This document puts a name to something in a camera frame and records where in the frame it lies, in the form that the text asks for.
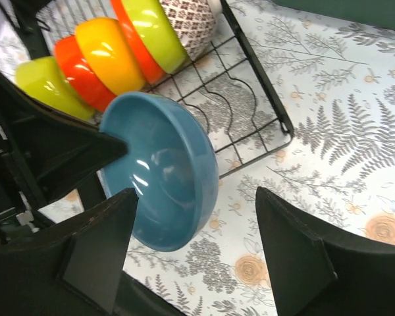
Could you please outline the blue bowl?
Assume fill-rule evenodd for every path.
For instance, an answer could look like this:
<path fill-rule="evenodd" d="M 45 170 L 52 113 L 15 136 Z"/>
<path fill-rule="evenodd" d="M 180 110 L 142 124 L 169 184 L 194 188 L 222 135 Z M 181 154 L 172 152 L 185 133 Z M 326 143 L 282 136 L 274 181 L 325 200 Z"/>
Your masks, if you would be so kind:
<path fill-rule="evenodd" d="M 202 125 L 167 97 L 130 92 L 110 103 L 99 130 L 128 147 L 101 176 L 109 197 L 135 189 L 134 237 L 157 251 L 183 248 L 206 225 L 219 191 L 215 152 Z"/>

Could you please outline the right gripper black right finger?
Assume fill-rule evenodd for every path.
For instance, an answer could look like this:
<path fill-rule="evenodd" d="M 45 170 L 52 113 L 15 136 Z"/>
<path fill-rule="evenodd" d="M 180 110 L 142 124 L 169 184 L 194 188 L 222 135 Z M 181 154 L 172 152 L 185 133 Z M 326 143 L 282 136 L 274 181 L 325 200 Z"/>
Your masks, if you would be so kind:
<path fill-rule="evenodd" d="M 395 315 L 395 246 L 338 228 L 258 187 L 278 315 Z"/>

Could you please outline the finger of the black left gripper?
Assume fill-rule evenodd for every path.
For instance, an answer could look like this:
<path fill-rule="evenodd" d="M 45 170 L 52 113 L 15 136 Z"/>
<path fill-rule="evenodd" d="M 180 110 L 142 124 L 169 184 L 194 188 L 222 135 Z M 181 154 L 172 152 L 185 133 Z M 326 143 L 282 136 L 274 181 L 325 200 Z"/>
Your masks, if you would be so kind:
<path fill-rule="evenodd" d="M 127 154 L 93 125 L 33 99 L 0 72 L 0 204 L 50 204 Z"/>

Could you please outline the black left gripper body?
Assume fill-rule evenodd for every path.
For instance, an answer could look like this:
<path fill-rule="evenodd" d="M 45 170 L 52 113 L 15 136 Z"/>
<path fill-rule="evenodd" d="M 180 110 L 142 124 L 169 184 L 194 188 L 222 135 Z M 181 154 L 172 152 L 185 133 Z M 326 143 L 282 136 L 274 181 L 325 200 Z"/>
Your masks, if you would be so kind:
<path fill-rule="evenodd" d="M 35 209 L 6 166 L 6 141 L 0 127 L 0 244 L 61 223 L 105 201 L 101 179 L 94 173 L 61 199 Z"/>

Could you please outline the brown lattice patterned bowl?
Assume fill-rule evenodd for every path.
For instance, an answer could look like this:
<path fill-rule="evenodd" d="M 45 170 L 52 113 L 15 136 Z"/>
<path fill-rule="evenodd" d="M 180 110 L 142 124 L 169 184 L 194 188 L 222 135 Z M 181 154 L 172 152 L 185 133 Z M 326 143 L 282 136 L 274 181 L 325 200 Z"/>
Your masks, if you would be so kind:
<path fill-rule="evenodd" d="M 210 44 L 223 12 L 220 0 L 162 0 L 160 4 L 192 61 Z"/>

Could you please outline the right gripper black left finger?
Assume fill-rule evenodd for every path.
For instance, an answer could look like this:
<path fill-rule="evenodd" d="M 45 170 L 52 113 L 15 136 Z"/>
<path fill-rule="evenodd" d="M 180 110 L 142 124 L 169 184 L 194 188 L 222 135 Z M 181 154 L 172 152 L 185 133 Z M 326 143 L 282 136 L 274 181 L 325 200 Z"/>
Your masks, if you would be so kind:
<path fill-rule="evenodd" d="M 111 315 L 137 201 L 125 189 L 0 245 L 0 315 Z"/>

